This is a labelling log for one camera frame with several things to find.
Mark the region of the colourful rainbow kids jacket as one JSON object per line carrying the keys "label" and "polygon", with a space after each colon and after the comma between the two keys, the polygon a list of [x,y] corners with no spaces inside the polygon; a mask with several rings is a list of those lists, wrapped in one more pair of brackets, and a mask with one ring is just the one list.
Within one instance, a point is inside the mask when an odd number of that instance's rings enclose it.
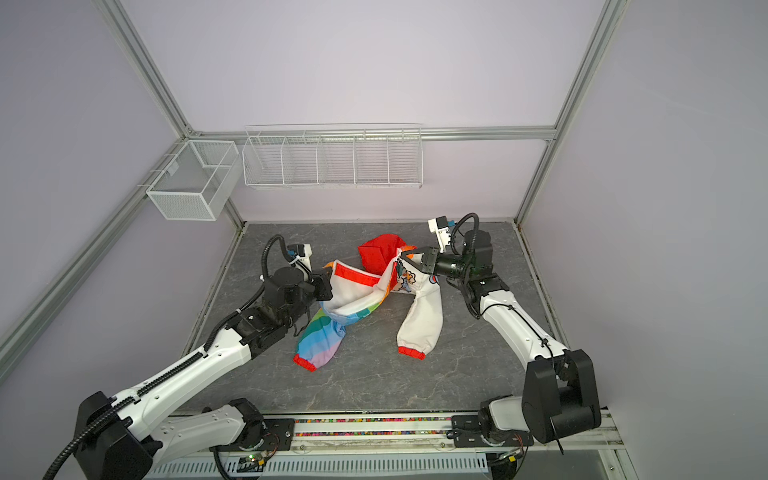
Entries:
{"label": "colourful rainbow kids jacket", "polygon": [[293,362],[314,372],[336,354],[346,328],[369,317],[392,293],[408,294],[413,302],[396,336],[398,352],[423,360],[437,346],[443,328],[441,287],[435,275],[425,274],[400,259],[414,247],[395,234],[380,235],[358,247],[362,267],[339,260],[329,264],[333,297],[300,335]]}

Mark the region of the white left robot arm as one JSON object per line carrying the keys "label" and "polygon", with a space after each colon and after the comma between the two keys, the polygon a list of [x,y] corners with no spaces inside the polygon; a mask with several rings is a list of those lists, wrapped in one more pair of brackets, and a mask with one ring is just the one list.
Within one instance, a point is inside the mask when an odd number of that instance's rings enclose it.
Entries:
{"label": "white left robot arm", "polygon": [[332,297],[332,269],[284,267],[265,278],[257,302],[226,317],[206,342],[153,377],[112,397],[97,392],[80,405],[72,440],[44,476],[75,458],[88,479],[142,479],[163,463],[212,447],[254,448],[269,433],[248,400],[190,417],[178,407],[226,373],[284,338],[310,307]]}

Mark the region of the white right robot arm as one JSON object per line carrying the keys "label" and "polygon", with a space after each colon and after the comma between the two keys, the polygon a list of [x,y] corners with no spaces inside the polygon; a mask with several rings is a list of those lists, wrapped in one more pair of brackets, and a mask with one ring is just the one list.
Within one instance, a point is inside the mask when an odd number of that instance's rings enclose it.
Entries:
{"label": "white right robot arm", "polygon": [[462,295],[469,313],[489,323],[525,368],[520,396],[484,402],[480,435],[491,444],[515,437],[527,446],[546,444],[601,426],[594,366],[583,350],[571,350],[541,327],[495,273],[490,235],[473,229],[462,249],[426,247],[403,254],[420,272],[443,277]]}

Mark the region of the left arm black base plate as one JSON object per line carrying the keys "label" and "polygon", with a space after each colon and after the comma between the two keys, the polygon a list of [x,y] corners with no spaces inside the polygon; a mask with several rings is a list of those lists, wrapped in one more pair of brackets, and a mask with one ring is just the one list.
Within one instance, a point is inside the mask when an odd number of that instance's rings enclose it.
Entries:
{"label": "left arm black base plate", "polygon": [[267,418],[248,424],[233,443],[218,446],[220,452],[287,451],[294,437],[293,418]]}

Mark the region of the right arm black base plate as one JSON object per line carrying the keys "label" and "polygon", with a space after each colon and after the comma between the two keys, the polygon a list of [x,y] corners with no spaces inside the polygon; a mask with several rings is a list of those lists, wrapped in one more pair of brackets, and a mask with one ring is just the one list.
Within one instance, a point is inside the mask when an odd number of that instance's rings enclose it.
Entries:
{"label": "right arm black base plate", "polygon": [[534,444],[528,431],[496,430],[488,419],[481,419],[477,413],[453,415],[446,438],[458,448],[529,447]]}

